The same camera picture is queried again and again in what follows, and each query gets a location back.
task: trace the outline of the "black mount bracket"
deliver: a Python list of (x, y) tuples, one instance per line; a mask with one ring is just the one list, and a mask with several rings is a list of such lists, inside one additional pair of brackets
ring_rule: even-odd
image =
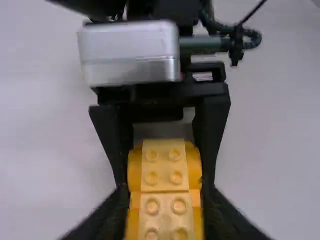
[[(98, 105), (89, 115), (109, 158), (117, 186), (127, 183), (128, 153), (133, 147), (133, 123), (177, 121), (183, 108), (194, 107), (192, 131), (202, 159), (203, 177), (214, 184), (216, 159), (226, 126), (230, 96), (223, 62), (194, 63), (182, 82), (95, 88)], [(211, 72), (196, 81), (192, 72)]]

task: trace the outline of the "white surface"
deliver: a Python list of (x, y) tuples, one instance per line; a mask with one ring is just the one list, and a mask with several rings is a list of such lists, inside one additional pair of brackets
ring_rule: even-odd
[[(217, 16), (238, 20), (255, 2), (216, 0)], [(87, 112), (96, 98), (80, 73), (83, 19), (42, 0), (0, 2), (2, 239), (54, 240), (115, 186)], [(270, 0), (249, 24), (264, 40), (227, 69), (216, 184), (273, 238), (318, 239), (320, 10)]]

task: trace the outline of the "metal box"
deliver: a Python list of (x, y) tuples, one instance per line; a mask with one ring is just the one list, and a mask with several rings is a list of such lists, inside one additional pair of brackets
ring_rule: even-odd
[(181, 81), (179, 33), (171, 21), (91, 24), (77, 36), (91, 87)]

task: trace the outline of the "yellow plastic block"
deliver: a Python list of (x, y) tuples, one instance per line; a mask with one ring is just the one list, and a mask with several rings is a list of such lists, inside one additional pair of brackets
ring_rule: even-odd
[(139, 229), (139, 208), (133, 208), (128, 210), (126, 217), (125, 239), (126, 240), (138, 240)]
[(128, 156), (126, 240), (203, 240), (199, 150), (182, 139), (147, 139)]
[(142, 145), (141, 191), (188, 191), (189, 178), (183, 139), (147, 139)]
[(189, 176), (189, 188), (201, 189), (202, 187), (202, 165), (200, 152), (191, 142), (185, 142), (186, 161)]
[(195, 240), (195, 234), (189, 193), (141, 195), (138, 240)]
[(140, 192), (142, 171), (142, 144), (136, 145), (128, 156), (127, 180), (130, 192)]

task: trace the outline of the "cable connector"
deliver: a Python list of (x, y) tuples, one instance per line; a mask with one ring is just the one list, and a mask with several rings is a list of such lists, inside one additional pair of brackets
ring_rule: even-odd
[(231, 67), (238, 66), (238, 62), (244, 57), (244, 28), (237, 26), (232, 33), (229, 34), (231, 40), (231, 48), (228, 52), (231, 59)]

